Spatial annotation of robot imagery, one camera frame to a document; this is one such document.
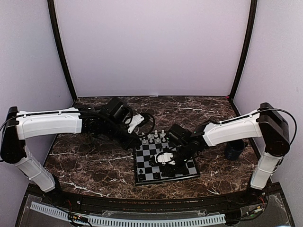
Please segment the black bishop piece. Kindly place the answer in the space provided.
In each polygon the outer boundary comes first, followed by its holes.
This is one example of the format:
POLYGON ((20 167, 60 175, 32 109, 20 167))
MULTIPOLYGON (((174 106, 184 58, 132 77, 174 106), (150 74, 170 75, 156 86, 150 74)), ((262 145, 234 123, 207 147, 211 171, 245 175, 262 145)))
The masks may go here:
POLYGON ((159 173, 154 174, 154 179, 158 179, 160 177, 159 173))

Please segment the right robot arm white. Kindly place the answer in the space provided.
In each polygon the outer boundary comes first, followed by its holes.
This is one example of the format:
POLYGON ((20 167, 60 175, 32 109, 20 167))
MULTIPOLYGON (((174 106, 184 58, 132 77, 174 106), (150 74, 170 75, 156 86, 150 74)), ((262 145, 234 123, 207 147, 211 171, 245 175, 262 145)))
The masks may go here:
POLYGON ((259 199, 259 190, 265 188, 293 142, 289 136, 289 124, 281 113, 287 111, 264 102, 250 113, 219 122, 208 120, 197 125, 193 131, 174 124, 166 133, 166 140, 176 150, 164 148, 155 161, 178 171, 195 153, 206 147, 242 139, 262 142, 263 147, 258 148, 258 165, 250 180, 251 187, 241 198, 244 204, 252 205, 259 199))

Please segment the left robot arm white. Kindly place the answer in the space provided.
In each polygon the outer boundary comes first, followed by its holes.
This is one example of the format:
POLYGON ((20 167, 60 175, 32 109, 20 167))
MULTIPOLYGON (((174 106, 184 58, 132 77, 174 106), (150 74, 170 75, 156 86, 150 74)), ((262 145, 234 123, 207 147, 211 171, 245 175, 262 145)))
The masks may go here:
POLYGON ((121 99, 115 97, 105 105, 76 107, 41 112, 19 111, 11 107, 1 126, 1 160, 16 166, 29 180, 48 193, 56 206, 63 206, 67 196, 61 192, 55 176, 49 173, 26 146, 29 138, 55 134, 106 135, 118 141, 123 149, 136 145, 139 136, 134 129, 144 121, 121 99))

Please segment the beige printed mug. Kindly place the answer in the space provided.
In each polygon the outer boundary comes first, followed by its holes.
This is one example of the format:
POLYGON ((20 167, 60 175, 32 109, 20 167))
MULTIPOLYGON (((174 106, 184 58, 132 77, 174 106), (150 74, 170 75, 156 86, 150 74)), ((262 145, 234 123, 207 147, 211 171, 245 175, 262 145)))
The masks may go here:
POLYGON ((94 142, 94 140, 95 140, 95 138, 91 134, 89 134, 87 136, 84 136, 82 138, 81 142, 84 145, 90 145, 90 144, 92 144, 94 142))

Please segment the black white chessboard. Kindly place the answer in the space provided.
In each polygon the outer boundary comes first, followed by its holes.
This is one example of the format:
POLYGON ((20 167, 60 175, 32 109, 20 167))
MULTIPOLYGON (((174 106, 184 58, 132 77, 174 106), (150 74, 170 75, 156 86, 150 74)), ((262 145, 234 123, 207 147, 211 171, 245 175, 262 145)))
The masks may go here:
POLYGON ((166 132, 154 131, 141 138, 141 144, 134 149, 134 177, 135 185, 148 185, 169 181, 179 181, 200 176, 196 162, 190 159, 177 172, 169 169, 168 164, 156 162, 156 156, 165 151, 177 151, 178 147, 168 142, 166 132))

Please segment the dark blue mug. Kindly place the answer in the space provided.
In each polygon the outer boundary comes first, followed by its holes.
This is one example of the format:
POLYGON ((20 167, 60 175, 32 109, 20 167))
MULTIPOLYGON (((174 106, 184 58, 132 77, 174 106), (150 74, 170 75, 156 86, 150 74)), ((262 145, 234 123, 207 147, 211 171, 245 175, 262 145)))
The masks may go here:
POLYGON ((243 140, 229 141, 226 145, 224 155, 228 160, 234 161, 239 158, 240 154, 247 146, 248 143, 243 140))

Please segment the left black frame post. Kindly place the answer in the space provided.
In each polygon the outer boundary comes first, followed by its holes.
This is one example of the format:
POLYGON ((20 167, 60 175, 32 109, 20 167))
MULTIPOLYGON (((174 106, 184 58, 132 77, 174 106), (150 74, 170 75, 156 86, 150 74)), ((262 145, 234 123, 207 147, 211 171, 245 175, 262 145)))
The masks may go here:
POLYGON ((71 74, 68 69, 68 64, 67 64, 67 60, 65 57, 64 49, 63 49, 63 44, 62 44, 62 40, 61 40, 61 36, 60 36, 54 0, 47 0, 47 5, 48 5, 50 21, 51 21, 51 25, 52 25, 55 45, 56 45, 57 53, 58 53, 59 60, 61 63, 61 67, 63 70, 64 78, 65 78, 66 84, 68 86, 68 90, 69 90, 72 100, 76 101, 78 97, 77 97, 77 94, 76 94, 76 91, 75 91, 75 88, 74 88, 74 85, 73 85, 73 82, 71 79, 71 74))

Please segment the black frame post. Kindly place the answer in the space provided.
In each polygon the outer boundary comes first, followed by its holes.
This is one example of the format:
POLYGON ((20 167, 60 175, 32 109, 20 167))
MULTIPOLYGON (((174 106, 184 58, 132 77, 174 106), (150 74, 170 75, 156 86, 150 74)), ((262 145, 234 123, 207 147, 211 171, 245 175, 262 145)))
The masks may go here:
POLYGON ((241 76, 244 70, 246 58, 248 55, 249 47, 250 47, 250 41, 251 41, 251 36, 253 32, 253 27, 254 27, 254 22, 255 22, 255 16, 257 12, 257 5, 258 1, 257 0, 251 0, 250 1, 250 10, 249 10, 249 16, 248 16, 248 22, 247 22, 247 27, 246 27, 246 32, 245 32, 245 37, 243 41, 243 47, 239 59, 239 64, 236 70, 235 78, 232 84, 232 88, 229 94, 229 101, 232 103, 234 101, 234 98, 237 93, 237 89, 240 84, 241 76))
POLYGON ((71 79, 71 74, 68 69, 68 64, 67 64, 67 60, 65 57, 64 49, 63 49, 63 44, 62 44, 62 40, 61 40, 61 36, 60 36, 54 0, 47 0, 47 5, 48 5, 50 21, 51 21, 51 25, 52 25, 55 45, 56 45, 57 53, 58 53, 59 60, 61 63, 61 67, 63 70, 64 78, 65 78, 66 84, 68 86, 68 90, 69 90, 72 100, 76 101, 78 97, 77 97, 77 94, 76 94, 76 91, 75 91, 75 88, 74 88, 74 85, 73 85, 73 82, 71 79))

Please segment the right black frame post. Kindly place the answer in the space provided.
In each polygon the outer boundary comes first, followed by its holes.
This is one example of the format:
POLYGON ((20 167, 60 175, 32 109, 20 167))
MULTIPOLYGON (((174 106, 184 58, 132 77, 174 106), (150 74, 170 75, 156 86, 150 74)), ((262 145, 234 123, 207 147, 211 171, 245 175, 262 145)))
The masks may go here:
POLYGON ((248 22, 247 22, 247 27, 246 27, 246 32, 245 32, 245 37, 243 41, 243 47, 239 59, 239 64, 236 70, 235 78, 232 84, 232 88, 229 94, 229 101, 232 103, 234 101, 234 98, 237 93, 237 89, 240 84, 241 76, 244 70, 246 58, 248 55, 249 47, 250 47, 250 41, 251 41, 251 36, 253 32, 253 27, 254 27, 254 22, 255 22, 255 16, 257 12, 257 5, 258 1, 257 0, 251 0, 250 1, 250 10, 249 10, 249 16, 248 16, 248 22))

